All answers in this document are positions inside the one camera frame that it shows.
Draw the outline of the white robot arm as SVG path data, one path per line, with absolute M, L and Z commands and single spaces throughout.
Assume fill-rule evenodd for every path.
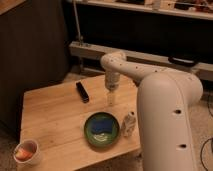
M 105 87 L 114 91 L 121 74 L 137 85 L 137 117 L 143 171 L 198 171 L 189 108 L 203 94 L 200 79 L 189 72 L 129 62 L 122 51 L 101 57 Z

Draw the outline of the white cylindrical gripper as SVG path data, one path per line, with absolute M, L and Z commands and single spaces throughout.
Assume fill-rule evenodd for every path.
M 115 105 L 115 90 L 119 86 L 120 74 L 117 72 L 107 71 L 105 73 L 105 87 L 109 90 L 107 92 L 107 103 L 109 106 Z

